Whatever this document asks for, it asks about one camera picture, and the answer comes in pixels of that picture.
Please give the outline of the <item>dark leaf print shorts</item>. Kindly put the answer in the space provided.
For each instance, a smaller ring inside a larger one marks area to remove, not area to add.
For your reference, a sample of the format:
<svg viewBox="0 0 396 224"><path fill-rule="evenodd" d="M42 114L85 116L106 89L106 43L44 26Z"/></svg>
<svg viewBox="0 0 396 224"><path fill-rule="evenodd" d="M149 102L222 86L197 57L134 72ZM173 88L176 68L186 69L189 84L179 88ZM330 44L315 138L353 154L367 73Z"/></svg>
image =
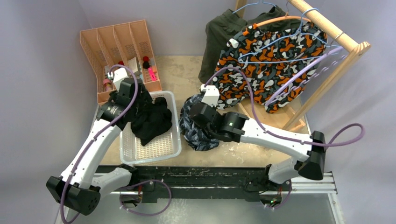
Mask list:
<svg viewBox="0 0 396 224"><path fill-rule="evenodd" d="M184 102L179 118L180 132L184 136L187 144L194 151L209 151L219 146L219 140L209 138L204 131L197 126L189 117L189 112L193 105L201 102L204 94L196 94L186 99Z"/></svg>

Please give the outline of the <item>black shorts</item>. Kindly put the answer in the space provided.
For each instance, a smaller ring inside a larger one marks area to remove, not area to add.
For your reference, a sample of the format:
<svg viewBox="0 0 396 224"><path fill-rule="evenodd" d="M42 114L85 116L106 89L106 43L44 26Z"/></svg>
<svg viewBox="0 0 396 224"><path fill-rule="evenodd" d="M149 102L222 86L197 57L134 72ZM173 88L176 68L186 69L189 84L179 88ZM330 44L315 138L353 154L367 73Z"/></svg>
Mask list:
<svg viewBox="0 0 396 224"><path fill-rule="evenodd" d="M172 112L164 97L152 98L142 91L131 108L130 122L132 133L145 146L172 127Z"/></svg>

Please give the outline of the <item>peach plastic desk organizer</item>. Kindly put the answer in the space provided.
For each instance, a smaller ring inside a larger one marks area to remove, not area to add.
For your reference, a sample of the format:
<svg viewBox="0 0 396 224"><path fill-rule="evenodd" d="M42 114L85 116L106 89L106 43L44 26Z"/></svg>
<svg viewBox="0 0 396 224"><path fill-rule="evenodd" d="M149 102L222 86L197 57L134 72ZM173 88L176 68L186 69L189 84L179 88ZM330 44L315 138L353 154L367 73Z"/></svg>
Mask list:
<svg viewBox="0 0 396 224"><path fill-rule="evenodd" d="M103 80L110 67L115 64L128 66L128 60L136 57L142 66L144 56L150 58L150 67L155 72L156 81L152 81L148 70L141 68L138 76L149 92L161 91L162 86L156 67L153 48L145 20L127 22L80 32L81 47L96 75L97 102L104 104L111 91L105 91Z"/></svg>

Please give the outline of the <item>white plastic basket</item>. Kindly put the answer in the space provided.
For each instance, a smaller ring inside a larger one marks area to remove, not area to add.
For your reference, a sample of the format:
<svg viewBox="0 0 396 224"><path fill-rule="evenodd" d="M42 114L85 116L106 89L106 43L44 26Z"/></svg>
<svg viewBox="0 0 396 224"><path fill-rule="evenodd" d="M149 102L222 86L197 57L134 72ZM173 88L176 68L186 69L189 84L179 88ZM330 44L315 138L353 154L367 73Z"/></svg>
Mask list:
<svg viewBox="0 0 396 224"><path fill-rule="evenodd" d="M130 123L127 123L120 133L120 160L122 163L137 165L161 161L178 156L182 151L174 94L170 91L155 91L150 95L153 99L163 97L166 100L167 108L172 113L172 127L143 146L141 140L133 134Z"/></svg>

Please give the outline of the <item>orange camouflage shorts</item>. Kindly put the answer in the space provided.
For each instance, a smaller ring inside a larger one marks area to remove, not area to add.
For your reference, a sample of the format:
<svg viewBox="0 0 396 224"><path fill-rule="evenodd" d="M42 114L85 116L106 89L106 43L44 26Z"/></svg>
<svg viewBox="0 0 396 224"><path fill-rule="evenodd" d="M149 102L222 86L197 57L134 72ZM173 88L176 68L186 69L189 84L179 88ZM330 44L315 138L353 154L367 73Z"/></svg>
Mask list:
<svg viewBox="0 0 396 224"><path fill-rule="evenodd" d="M326 44L326 33L311 22L274 32L246 27L220 53L219 74L212 80L220 94L217 108L252 97L266 112L277 112L305 90L317 69L308 65L324 54Z"/></svg>

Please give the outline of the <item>orange hanger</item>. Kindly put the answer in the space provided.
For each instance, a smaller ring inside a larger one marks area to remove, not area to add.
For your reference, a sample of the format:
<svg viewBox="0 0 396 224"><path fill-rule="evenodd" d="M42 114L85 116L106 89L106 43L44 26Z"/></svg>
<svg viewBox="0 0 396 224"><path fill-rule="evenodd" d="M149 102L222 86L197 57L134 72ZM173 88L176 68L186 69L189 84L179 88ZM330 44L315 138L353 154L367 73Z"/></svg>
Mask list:
<svg viewBox="0 0 396 224"><path fill-rule="evenodd" d="M262 21L260 23L257 23L256 26L257 27L261 27L261 26L268 25L268 24L271 24L271 23L274 23L274 22L284 21L284 20L292 20L292 19L299 19L300 21L309 21L309 22L311 22L311 20L309 18L305 18L305 17L301 17L301 16L290 16L290 15L287 15L287 16L281 16L281 17L269 19L269 20L266 20L266 21Z"/></svg>

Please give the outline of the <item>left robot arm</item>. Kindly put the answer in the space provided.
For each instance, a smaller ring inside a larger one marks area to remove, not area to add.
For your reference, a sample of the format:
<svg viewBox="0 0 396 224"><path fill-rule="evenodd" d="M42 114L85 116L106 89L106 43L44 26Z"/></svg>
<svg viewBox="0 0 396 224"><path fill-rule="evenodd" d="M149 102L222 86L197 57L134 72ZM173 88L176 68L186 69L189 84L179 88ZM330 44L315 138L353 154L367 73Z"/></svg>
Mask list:
<svg viewBox="0 0 396 224"><path fill-rule="evenodd" d="M108 101L98 107L91 132L75 158L59 177L51 176L46 182L61 207L87 216L113 190L138 188L139 178L127 165L118 166L103 178L95 178L94 174L110 145L146 101L151 101L151 96L141 80L124 78L110 92Z"/></svg>

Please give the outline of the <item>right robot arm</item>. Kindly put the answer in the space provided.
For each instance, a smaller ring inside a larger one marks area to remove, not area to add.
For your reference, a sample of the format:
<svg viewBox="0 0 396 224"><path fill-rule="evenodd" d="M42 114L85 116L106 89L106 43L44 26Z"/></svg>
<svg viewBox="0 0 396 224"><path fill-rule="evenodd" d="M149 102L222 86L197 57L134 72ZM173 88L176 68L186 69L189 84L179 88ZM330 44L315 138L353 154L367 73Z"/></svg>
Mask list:
<svg viewBox="0 0 396 224"><path fill-rule="evenodd" d="M266 166L267 174L262 177L266 189L273 190L298 176L314 181L324 178L324 135L320 132L309 135L285 131L238 112L220 114L205 103L193 105L188 115L212 138L259 145L289 155L285 161Z"/></svg>

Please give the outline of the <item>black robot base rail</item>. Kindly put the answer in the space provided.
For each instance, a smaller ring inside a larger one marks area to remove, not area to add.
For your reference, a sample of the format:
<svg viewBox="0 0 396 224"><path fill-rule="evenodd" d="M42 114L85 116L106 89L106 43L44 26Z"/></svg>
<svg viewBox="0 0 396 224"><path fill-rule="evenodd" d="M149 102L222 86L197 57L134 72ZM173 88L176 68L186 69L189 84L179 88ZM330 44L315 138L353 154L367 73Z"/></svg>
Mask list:
<svg viewBox="0 0 396 224"><path fill-rule="evenodd" d="M131 182L117 188L121 195L158 199L242 199L247 202L281 201L292 194L330 194L337 188L332 173L320 181L295 177L282 184L267 180L266 168L135 166Z"/></svg>

